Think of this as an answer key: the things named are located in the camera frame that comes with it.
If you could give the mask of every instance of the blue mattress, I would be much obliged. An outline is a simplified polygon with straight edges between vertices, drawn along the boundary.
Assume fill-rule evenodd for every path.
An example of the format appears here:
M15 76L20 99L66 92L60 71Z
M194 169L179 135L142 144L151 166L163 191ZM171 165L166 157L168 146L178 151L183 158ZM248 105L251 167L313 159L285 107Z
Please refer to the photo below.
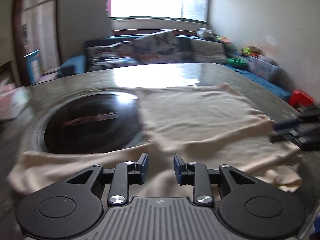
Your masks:
M268 89L271 93L280 97L284 101L286 101L286 102L289 101L289 98L291 96L290 91L288 91L280 86L277 86L275 84L272 84L272 83L268 82L267 80L265 80L261 77L258 77L257 75L255 75L249 71L237 69L237 68L231 67L231 65L225 65L225 66L233 71L238 72L240 75L242 75L246 78L249 78L250 80L258 83L259 85L263 86L265 89Z

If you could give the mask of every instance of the gray tabletop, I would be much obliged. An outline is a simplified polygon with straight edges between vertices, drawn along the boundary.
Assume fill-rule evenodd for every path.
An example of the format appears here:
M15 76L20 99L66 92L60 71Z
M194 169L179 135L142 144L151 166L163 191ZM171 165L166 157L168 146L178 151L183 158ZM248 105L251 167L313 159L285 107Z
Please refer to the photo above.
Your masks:
M27 128L36 124L47 109L87 91L109 88L209 86L227 82L249 98L257 109L279 121L297 112L285 101L244 76L214 63L157 64L122 67L60 78L28 87L30 102L12 121L2 123L0 137L0 239L21 239L14 210L21 196L6 183L6 176L20 151L20 141ZM320 196L320 158L317 152L304 154L299 168L304 182L294 193L311 215Z

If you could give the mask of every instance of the ribbed gray panel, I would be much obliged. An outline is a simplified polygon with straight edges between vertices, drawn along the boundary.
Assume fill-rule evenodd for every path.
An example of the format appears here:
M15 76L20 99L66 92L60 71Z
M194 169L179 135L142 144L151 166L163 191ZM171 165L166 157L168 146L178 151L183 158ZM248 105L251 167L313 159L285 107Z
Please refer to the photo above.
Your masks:
M135 197L127 206L109 209L95 228L74 239L248 240L229 232L213 210L194 206L185 197Z

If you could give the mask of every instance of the brown wooden door frame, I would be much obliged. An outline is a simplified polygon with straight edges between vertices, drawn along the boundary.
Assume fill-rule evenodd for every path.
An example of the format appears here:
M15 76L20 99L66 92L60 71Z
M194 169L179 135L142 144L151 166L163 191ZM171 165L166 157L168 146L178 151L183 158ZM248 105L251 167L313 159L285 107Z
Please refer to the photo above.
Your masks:
M58 56L60 63L60 47L58 43L58 26L57 26L57 0L56 0L56 36L58 46ZM27 63L25 60L24 46L23 46L23 29L22 29L22 0L13 0L12 10L12 31L13 31L13 43L14 53L17 61L17 68L20 76L22 86L31 85L30 77L27 69Z

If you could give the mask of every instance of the triangular cutout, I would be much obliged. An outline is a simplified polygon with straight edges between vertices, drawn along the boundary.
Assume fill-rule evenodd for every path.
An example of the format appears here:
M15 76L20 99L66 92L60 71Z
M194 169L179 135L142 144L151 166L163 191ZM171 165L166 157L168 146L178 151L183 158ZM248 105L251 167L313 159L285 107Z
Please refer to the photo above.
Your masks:
M86 184L93 171L86 171L67 181L69 184Z
M230 171L231 176L235 180L236 184L243 185L243 184L254 184L255 181L248 179L247 177L244 177L243 175L235 172Z

